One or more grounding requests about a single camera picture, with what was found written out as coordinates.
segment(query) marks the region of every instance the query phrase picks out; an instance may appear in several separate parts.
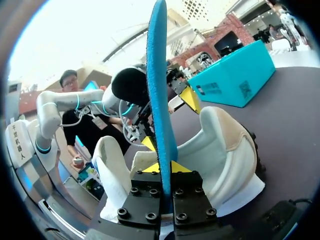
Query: white sign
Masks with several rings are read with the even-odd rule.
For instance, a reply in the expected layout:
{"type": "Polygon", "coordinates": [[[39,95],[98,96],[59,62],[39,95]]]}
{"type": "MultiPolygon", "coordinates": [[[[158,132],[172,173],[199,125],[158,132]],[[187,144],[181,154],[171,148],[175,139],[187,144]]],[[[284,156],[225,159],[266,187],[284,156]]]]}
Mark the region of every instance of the white sign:
{"type": "Polygon", "coordinates": [[[5,130],[5,139],[15,168],[20,168],[35,154],[27,125],[24,121],[18,120],[8,125],[5,130]]]}

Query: yellow triangle marker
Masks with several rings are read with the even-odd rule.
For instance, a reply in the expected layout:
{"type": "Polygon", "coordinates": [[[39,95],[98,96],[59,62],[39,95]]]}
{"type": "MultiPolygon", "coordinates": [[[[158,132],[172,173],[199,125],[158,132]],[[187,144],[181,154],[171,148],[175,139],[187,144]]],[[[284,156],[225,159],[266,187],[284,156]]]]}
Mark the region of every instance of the yellow triangle marker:
{"type": "MultiPolygon", "coordinates": [[[[159,173],[159,163],[155,163],[152,166],[146,168],[145,170],[143,170],[142,172],[144,173],[152,173],[152,172],[157,172],[159,173]]],[[[187,168],[185,168],[184,166],[180,165],[179,163],[177,163],[176,161],[171,161],[171,172],[173,174],[176,174],[177,172],[183,172],[183,173],[191,173],[191,171],[187,168]]]]}
{"type": "Polygon", "coordinates": [[[159,163],[155,163],[152,166],[148,167],[147,169],[143,170],[142,172],[144,172],[144,173],[152,173],[152,172],[160,173],[159,168],[160,168],[159,163]]]}
{"type": "Polygon", "coordinates": [[[175,174],[177,172],[191,173],[192,171],[180,165],[176,161],[171,161],[171,173],[175,174]]]}
{"type": "Polygon", "coordinates": [[[198,96],[191,87],[187,86],[180,94],[180,98],[188,104],[193,111],[200,114],[201,107],[198,101],[198,96]]]}
{"type": "Polygon", "coordinates": [[[150,137],[149,136],[146,136],[143,140],[142,140],[142,142],[141,142],[143,145],[145,145],[148,149],[150,149],[151,151],[156,151],[156,148],[155,148],[155,146],[152,144],[152,142],[151,142],[151,139],[150,139],[150,137]]]}

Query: robotic arm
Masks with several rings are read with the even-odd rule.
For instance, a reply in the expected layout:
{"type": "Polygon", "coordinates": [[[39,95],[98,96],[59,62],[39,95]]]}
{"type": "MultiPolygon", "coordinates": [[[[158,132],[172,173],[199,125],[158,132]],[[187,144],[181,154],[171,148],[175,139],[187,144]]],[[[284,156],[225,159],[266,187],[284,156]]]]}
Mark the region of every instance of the robotic arm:
{"type": "MultiPolygon", "coordinates": [[[[37,150],[43,154],[50,152],[52,138],[62,125],[60,112],[79,110],[89,106],[94,115],[104,114],[109,117],[121,117],[118,113],[120,113],[120,105],[124,109],[124,104],[120,104],[123,100],[131,105],[127,106],[122,114],[134,119],[141,106],[145,106],[149,101],[145,70],[145,65],[137,64],[119,71],[112,77],[111,84],[106,91],[99,89],[68,93],[42,92],[36,100],[39,122],[35,142],[37,150]]],[[[133,133],[132,129],[127,129],[127,131],[129,134],[133,133]]]]}
{"type": "Polygon", "coordinates": [[[62,123],[60,112],[95,106],[92,109],[107,114],[108,102],[102,102],[103,95],[103,90],[69,93],[42,92],[36,100],[39,122],[35,142],[37,149],[43,154],[50,151],[51,140],[62,123]]]}

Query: black t-shirt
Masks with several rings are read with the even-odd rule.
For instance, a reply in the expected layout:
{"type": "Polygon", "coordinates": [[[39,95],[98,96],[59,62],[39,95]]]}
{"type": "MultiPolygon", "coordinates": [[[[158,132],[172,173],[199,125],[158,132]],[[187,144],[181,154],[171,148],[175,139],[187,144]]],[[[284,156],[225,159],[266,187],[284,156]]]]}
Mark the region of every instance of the black t-shirt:
{"type": "MultiPolygon", "coordinates": [[[[127,142],[122,132],[116,129],[111,123],[109,123],[109,117],[105,115],[95,115],[95,117],[101,118],[107,126],[104,129],[100,129],[92,120],[89,115],[84,115],[82,120],[75,126],[65,126],[63,128],[66,143],[74,146],[76,142],[76,136],[79,137],[82,144],[88,149],[91,156],[94,155],[96,144],[100,138],[104,136],[114,137],[119,143],[123,155],[130,147],[130,143],[127,142]]],[[[66,111],[62,116],[62,124],[74,124],[79,120],[74,110],[66,111]]]]}

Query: name badge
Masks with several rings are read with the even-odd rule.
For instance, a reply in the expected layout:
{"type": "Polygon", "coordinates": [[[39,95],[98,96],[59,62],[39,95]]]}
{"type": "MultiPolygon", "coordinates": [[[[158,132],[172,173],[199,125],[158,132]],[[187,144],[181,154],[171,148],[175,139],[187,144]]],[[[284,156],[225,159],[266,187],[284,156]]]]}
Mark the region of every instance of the name badge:
{"type": "Polygon", "coordinates": [[[108,125],[98,116],[92,119],[92,122],[101,130],[105,129],[108,125]]]}

